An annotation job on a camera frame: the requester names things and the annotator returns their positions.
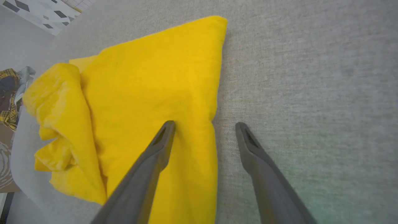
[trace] plaid fabric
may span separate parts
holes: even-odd
[[[19,86],[19,77],[15,73],[15,71],[13,69],[6,69],[4,71],[0,71],[0,80],[8,76],[13,77],[15,81],[15,87],[17,89]],[[0,111],[0,122],[2,122],[5,126],[11,128],[14,131],[17,129],[17,123],[18,123],[18,110],[17,106],[15,106],[14,104],[16,89],[13,91],[11,95],[10,110]]]

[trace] towel fold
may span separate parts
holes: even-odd
[[[211,16],[56,64],[23,102],[55,140],[35,154],[60,192],[103,204],[162,124],[176,122],[149,223],[214,223],[226,19]]]

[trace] yellow towel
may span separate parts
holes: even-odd
[[[162,124],[176,122],[150,223],[214,223],[217,108],[226,19],[211,16],[56,64],[23,102],[43,140],[35,169],[60,192],[105,203]]]

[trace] gray cloth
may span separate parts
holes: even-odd
[[[319,223],[398,220],[398,2],[395,0],[103,0],[35,65],[98,54],[209,15],[228,19],[218,109],[217,223],[259,223],[234,125],[248,124]],[[46,142],[22,112],[12,149],[19,187],[57,223],[98,205],[64,196],[33,170]]]

